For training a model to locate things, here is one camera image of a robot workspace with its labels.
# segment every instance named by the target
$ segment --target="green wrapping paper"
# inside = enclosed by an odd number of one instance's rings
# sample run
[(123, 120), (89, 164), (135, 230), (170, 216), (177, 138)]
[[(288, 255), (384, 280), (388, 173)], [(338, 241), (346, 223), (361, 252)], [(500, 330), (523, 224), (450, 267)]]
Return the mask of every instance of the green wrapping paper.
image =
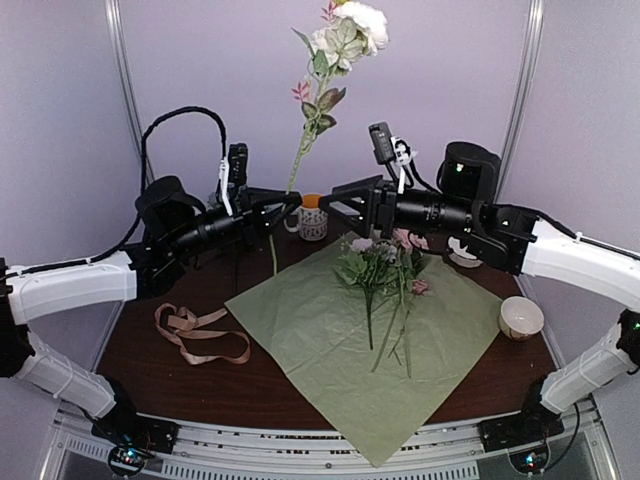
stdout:
[(415, 298), (408, 317), (412, 378), (402, 341), (397, 349), (402, 365), (388, 357), (402, 325), (400, 314), (380, 366), (371, 373), (395, 298), (377, 298), (374, 304), (371, 351), (364, 295), (344, 286), (335, 273), (344, 241), (226, 306), (300, 393), (372, 465), (381, 466), (442, 405), (495, 339), (500, 300), (439, 257), (429, 257), (420, 274), (429, 291)]

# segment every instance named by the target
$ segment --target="white mug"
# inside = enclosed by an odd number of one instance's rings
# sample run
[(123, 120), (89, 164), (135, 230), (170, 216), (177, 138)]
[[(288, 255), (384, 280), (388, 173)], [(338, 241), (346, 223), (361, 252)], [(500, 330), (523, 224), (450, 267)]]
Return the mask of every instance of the white mug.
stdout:
[(294, 227), (284, 222), (284, 227), (290, 233), (297, 233), (300, 238), (308, 242), (317, 242), (327, 236), (329, 216), (320, 210), (318, 201), (322, 195), (309, 193), (302, 197), (302, 206), (298, 209), (298, 223)]

